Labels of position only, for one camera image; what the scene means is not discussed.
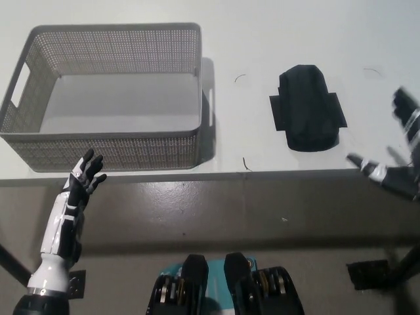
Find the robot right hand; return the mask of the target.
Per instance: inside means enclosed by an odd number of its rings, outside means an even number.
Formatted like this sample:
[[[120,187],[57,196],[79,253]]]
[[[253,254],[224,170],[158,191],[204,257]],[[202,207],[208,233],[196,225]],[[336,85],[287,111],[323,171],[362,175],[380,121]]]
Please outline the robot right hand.
[[[393,114],[408,141],[411,165],[389,167],[355,153],[349,153],[346,159],[376,185],[409,200],[419,201],[419,103],[400,87],[394,93],[392,104]]]

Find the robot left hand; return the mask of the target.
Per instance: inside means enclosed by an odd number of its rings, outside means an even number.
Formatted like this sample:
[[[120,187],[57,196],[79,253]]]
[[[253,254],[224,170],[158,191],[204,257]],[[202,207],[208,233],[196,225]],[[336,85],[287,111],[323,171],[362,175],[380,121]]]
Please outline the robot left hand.
[[[71,170],[57,195],[48,219],[40,252],[57,255],[73,266],[81,256],[81,234],[84,210],[90,196],[107,175],[97,174],[103,168],[103,156],[89,149]]]

